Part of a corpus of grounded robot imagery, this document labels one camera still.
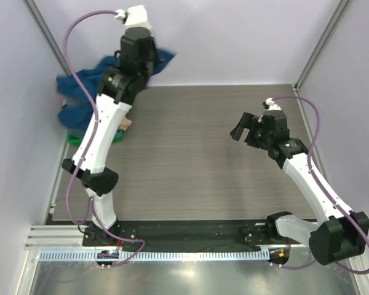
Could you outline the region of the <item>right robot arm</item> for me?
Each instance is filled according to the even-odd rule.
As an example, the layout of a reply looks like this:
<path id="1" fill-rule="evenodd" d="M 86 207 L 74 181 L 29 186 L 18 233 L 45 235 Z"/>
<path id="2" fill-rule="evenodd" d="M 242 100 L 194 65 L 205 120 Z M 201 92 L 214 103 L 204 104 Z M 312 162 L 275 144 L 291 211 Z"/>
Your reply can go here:
<path id="1" fill-rule="evenodd" d="M 266 238 L 272 243 L 285 238 L 299 242 L 323 266 L 363 254 L 368 216 L 355 212 L 338 197 L 318 171 L 306 145 L 290 136 L 285 113 L 265 111 L 258 117 L 245 112 L 230 132 L 231 138 L 240 140 L 244 130 L 248 130 L 245 143 L 267 151 L 297 185 L 316 218 L 312 223 L 288 211 L 274 213 L 266 218 Z"/>

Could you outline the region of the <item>blue t shirt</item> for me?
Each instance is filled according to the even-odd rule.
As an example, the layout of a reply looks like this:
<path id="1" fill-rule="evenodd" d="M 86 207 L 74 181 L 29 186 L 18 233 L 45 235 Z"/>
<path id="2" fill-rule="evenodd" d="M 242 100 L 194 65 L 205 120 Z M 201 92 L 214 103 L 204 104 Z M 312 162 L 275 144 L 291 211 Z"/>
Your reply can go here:
<path id="1" fill-rule="evenodd" d="M 102 74 L 113 65 L 114 61 L 114 56 L 107 55 L 94 68 L 83 69 L 76 73 L 93 99 L 97 96 Z M 67 129 L 86 131 L 93 115 L 93 108 L 75 78 L 57 76 L 56 89 L 67 100 L 57 115 L 59 122 Z"/>

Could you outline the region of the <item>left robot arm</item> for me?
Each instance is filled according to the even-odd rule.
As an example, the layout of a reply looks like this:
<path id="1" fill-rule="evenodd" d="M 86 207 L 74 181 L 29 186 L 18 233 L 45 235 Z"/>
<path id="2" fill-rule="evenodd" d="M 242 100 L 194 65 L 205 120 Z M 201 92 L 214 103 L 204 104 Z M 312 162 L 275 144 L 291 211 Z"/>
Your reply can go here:
<path id="1" fill-rule="evenodd" d="M 62 167 L 81 180 L 89 195 L 93 224 L 86 234 L 106 246 L 118 238 L 113 189 L 119 176 L 106 167 L 106 158 L 119 124 L 132 108 L 136 96 L 146 88 L 159 62 L 154 38 L 147 28 L 133 27 L 121 37 L 118 59 L 102 74 L 90 121 L 75 155 Z"/>

